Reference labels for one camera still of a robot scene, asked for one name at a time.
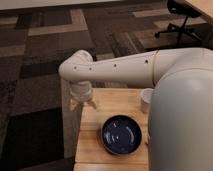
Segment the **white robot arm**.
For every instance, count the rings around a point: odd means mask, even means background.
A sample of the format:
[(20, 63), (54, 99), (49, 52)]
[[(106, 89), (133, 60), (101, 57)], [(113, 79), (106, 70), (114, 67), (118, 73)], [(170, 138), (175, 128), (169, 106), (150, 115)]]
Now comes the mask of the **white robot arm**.
[(153, 112), (213, 108), (213, 50), (206, 48), (154, 50), (97, 62), (79, 50), (60, 65), (59, 74), (78, 101), (89, 100), (93, 81), (119, 82), (152, 88)]

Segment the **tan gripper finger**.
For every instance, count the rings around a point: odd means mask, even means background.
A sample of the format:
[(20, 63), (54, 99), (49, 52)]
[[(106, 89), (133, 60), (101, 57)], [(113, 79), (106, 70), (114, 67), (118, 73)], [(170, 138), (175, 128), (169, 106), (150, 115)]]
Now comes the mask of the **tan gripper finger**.
[(74, 111), (75, 108), (77, 107), (77, 101), (73, 100), (73, 99), (70, 99), (69, 101), (69, 110), (70, 111)]
[(89, 99), (87, 103), (90, 106), (92, 106), (94, 109), (97, 109), (97, 105), (96, 105), (95, 101), (93, 100), (93, 98)]

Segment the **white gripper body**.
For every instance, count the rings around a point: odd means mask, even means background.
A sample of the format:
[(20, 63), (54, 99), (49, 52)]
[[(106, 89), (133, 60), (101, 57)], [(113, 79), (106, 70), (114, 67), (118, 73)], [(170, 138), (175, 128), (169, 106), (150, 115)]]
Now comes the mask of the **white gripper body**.
[(70, 94), (77, 102), (86, 102), (92, 98), (93, 89), (89, 81), (70, 84)]

